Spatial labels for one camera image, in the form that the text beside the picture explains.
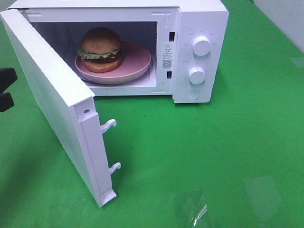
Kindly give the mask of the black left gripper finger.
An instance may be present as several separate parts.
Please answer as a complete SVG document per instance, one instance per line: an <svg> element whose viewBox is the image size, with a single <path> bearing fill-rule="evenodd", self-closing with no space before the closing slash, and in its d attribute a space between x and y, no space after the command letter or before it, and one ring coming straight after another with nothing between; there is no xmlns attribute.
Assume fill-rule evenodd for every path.
<svg viewBox="0 0 304 228"><path fill-rule="evenodd" d="M11 93L0 94L0 112L5 112L14 106Z"/></svg>
<svg viewBox="0 0 304 228"><path fill-rule="evenodd" d="M14 68L7 67L0 69L0 92L3 93L17 80L17 74Z"/></svg>

